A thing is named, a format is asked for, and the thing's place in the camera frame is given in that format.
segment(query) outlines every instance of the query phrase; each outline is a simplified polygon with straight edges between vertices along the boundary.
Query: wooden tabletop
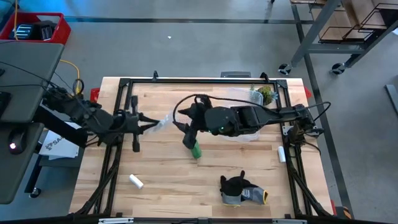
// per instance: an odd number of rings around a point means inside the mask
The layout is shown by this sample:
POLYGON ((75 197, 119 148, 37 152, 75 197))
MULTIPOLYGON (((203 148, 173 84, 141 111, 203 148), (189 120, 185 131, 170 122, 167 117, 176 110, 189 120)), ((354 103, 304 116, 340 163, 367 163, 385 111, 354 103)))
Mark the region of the wooden tabletop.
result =
MULTIPOLYGON (((109 113, 113 112, 119 79, 103 78, 98 103, 109 113)), ((302 80, 290 78, 287 83, 291 104, 308 105, 302 80)), ((140 112, 150 118, 164 119, 175 104, 187 95, 205 93, 226 97, 231 96, 230 87, 250 89, 250 85, 135 83, 132 94, 139 97, 140 112)), ((192 102, 187 100, 179 109, 189 107, 192 102)), ((215 106, 226 105, 224 101, 212 103, 215 106)), ((198 133, 202 149, 202 157, 198 160, 184 147, 182 138, 183 133, 170 124, 156 133, 140 136, 141 151, 135 153, 132 151, 131 134, 125 134, 113 214, 123 212, 125 217, 151 218, 283 218, 284 214, 294 214, 286 164, 279 162, 277 152, 282 145, 278 124, 264 126, 259 139, 247 143, 198 133), (241 170, 246 171, 247 180, 268 191, 265 205, 243 202, 240 207, 233 208, 221 203, 220 176, 225 175, 228 179, 239 175, 241 170), (130 174, 144 183, 142 189, 137 189, 129 181, 130 174)), ((312 138, 307 138, 307 141, 316 144, 312 138)), ((104 152, 105 145, 85 149, 70 212, 80 209, 98 186, 104 152)), ((303 146, 301 156, 308 188, 331 213, 319 152, 311 146, 303 146)), ((297 189, 300 207, 304 211, 302 193, 298 186, 297 189)), ((107 193, 104 193, 103 201, 106 201, 107 193)))

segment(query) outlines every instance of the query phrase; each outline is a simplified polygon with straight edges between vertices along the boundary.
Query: white paper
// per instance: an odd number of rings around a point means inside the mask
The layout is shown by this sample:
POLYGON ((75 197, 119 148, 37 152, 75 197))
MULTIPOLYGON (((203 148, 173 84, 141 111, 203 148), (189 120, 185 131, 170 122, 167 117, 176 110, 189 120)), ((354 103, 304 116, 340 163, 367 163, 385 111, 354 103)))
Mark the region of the white paper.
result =
MULTIPOLYGON (((80 128, 79 125, 75 123, 66 122, 75 129, 80 128)), ((59 158, 74 158, 79 154, 79 146, 74 143, 62 138, 58 134, 52 131, 47 133, 43 146, 39 152, 40 155, 49 156, 49 159, 59 159, 59 158)))

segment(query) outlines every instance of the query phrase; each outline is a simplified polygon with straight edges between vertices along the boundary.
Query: red box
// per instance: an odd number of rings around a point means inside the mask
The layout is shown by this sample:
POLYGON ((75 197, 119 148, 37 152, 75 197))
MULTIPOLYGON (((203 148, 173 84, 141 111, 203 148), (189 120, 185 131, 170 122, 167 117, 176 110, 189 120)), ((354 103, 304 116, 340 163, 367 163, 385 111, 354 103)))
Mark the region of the red box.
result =
MULTIPOLYGON (((1 34, 0 34, 0 39, 1 40, 9 40, 8 36, 14 29, 14 16, 15 13, 13 13, 10 17, 10 19, 7 21, 6 25, 4 26, 1 34)), ((63 18, 62 13, 52 13, 52 12, 18 12, 17 14, 17 24, 21 23, 35 23, 39 22, 40 19, 37 16, 58 16, 60 20, 58 21, 57 26, 55 27, 54 33, 52 34, 52 37, 50 40, 18 40, 18 41, 23 41, 23 42, 45 42, 45 43, 58 43, 58 44, 63 44, 65 45, 68 41, 69 34, 70 34, 70 26, 66 22, 66 20, 63 18)))

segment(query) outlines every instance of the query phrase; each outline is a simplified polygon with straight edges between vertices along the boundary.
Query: white cylinder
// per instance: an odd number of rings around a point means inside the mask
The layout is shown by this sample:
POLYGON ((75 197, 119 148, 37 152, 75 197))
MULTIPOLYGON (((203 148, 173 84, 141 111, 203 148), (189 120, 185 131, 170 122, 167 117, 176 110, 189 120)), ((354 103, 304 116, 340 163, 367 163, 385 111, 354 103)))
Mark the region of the white cylinder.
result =
POLYGON ((135 175, 131 174, 129 179, 136 187, 138 187, 138 189, 141 189, 144 186, 141 180, 139 180, 135 175))
POLYGON ((279 161, 286 162, 285 151, 283 146, 278 147, 279 161))

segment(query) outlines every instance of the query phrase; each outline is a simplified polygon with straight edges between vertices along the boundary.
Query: clear plastic bag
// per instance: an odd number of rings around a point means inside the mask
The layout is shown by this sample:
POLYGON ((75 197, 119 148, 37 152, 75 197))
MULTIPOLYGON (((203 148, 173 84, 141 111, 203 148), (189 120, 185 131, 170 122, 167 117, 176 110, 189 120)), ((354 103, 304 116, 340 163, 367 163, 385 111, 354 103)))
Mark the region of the clear plastic bag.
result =
MULTIPOLYGON (((230 99, 237 99, 237 100, 246 100, 250 101, 252 103, 257 103, 259 105, 262 105, 262 94, 257 92, 257 91, 251 91, 251 90, 245 90, 241 88, 229 88, 228 89, 228 94, 226 98, 230 99)), ((231 106, 246 106, 246 105, 251 105, 250 103, 242 103, 242 102, 234 102, 234 101, 225 101, 225 107, 231 107, 231 106)), ((237 142, 249 142, 249 141, 254 141, 259 138, 259 131, 254 133, 254 134, 242 134, 238 137, 228 137, 228 136, 223 136, 224 139, 230 140, 230 141, 237 141, 237 142)))

